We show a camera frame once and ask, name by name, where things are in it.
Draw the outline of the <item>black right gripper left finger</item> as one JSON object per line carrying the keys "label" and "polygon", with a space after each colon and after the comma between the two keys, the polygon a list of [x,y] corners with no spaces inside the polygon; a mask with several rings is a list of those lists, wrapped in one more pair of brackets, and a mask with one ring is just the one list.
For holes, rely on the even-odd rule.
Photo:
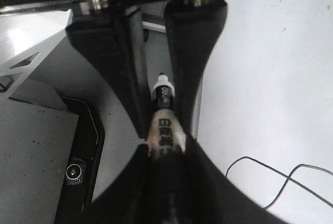
{"label": "black right gripper left finger", "polygon": [[71,46],[112,88],[138,137],[145,138],[148,76],[140,9],[73,17],[66,33]]}

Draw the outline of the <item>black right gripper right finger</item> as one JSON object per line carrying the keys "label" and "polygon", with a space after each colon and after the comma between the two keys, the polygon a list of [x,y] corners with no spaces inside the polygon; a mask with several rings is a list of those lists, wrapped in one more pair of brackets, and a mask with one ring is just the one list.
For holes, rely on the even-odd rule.
{"label": "black right gripper right finger", "polygon": [[164,11],[175,87],[174,107],[191,133],[195,101],[204,70],[227,17],[224,0],[201,7],[168,3]]}

